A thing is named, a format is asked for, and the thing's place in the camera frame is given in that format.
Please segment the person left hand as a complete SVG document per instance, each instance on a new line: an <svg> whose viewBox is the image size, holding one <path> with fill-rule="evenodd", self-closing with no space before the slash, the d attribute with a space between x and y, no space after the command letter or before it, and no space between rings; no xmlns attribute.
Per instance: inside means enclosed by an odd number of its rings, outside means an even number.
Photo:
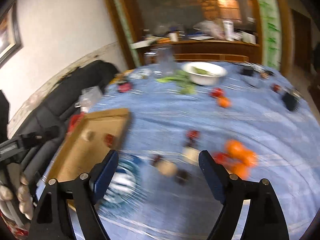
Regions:
<svg viewBox="0 0 320 240"><path fill-rule="evenodd" d="M1 212L8 219L13 220L14 217L7 207L7 202L11 201L14 197L17 197L19 211L24 214L28 220L32 220L34 207L28 185L28 180L23 172L20 175L20 185L15 193L1 182Z"/></svg>

